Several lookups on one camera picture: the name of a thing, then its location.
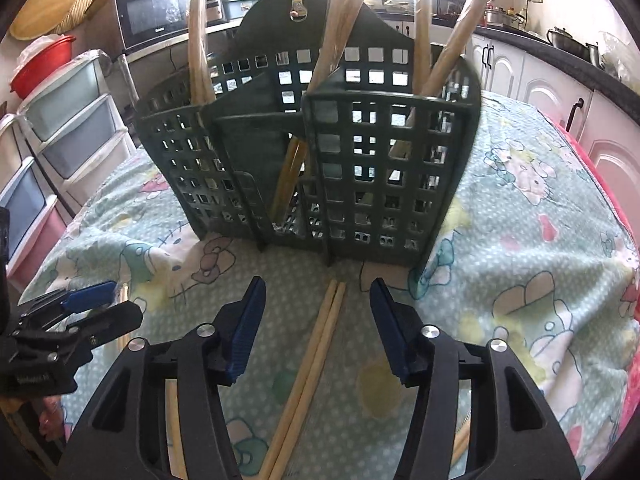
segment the cutlery basket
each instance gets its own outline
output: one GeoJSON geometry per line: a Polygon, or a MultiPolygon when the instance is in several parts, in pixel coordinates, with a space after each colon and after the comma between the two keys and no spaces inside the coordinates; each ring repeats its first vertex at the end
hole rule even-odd
{"type": "Polygon", "coordinates": [[[461,58],[439,97],[409,94],[413,40],[363,6],[340,67],[306,94],[326,4],[258,2],[210,60],[216,101],[192,106],[189,73],[177,72],[138,103],[140,139],[199,237],[422,268],[473,145],[478,76],[461,58]],[[404,126],[414,109],[416,126],[404,126]],[[291,136],[308,142],[313,167],[274,225],[291,136]],[[410,143],[406,158],[389,157],[396,140],[410,143]]]}

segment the metal bolt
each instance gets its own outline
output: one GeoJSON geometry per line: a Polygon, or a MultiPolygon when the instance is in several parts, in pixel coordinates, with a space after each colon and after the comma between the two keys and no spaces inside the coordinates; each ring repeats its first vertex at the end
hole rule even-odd
{"type": "Polygon", "coordinates": [[[494,350],[496,352],[505,352],[506,349],[509,347],[509,345],[507,345],[507,343],[505,343],[502,339],[494,339],[489,343],[489,346],[491,347],[491,350],[494,350]]]}
{"type": "Polygon", "coordinates": [[[200,337],[210,337],[216,333],[216,327],[214,327],[212,324],[209,324],[209,323],[200,325],[196,329],[196,333],[200,337]]]}
{"type": "Polygon", "coordinates": [[[425,325],[422,327],[422,335],[429,339],[434,339],[440,335],[440,330],[437,326],[425,325]]]}
{"type": "Polygon", "coordinates": [[[132,352],[137,352],[138,350],[142,350],[145,347],[145,344],[146,343],[144,339],[142,339],[141,337],[137,337],[129,341],[129,344],[127,345],[127,347],[132,352]]]}

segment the black handle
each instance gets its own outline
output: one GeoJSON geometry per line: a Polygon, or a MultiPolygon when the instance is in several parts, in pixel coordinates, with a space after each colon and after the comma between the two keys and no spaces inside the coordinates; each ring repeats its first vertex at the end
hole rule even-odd
{"type": "Polygon", "coordinates": [[[569,131],[571,129],[571,125],[574,123],[575,111],[578,108],[582,108],[584,106],[584,99],[578,99],[578,102],[572,106],[571,113],[569,114],[569,120],[566,122],[566,130],[569,131]]]}
{"type": "Polygon", "coordinates": [[[491,59],[491,53],[492,53],[493,50],[494,50],[494,47],[492,46],[489,49],[489,52],[486,53],[486,65],[489,67],[489,70],[493,70],[494,69],[494,67],[491,66],[491,64],[489,63],[489,60],[491,59]]]}

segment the red plastic basin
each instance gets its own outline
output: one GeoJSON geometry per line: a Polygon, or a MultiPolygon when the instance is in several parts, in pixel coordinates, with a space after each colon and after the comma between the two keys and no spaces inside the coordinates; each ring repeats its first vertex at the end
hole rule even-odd
{"type": "Polygon", "coordinates": [[[20,99],[27,97],[54,70],[71,61],[71,44],[75,40],[75,36],[63,36],[33,56],[11,81],[11,92],[20,99]]]}

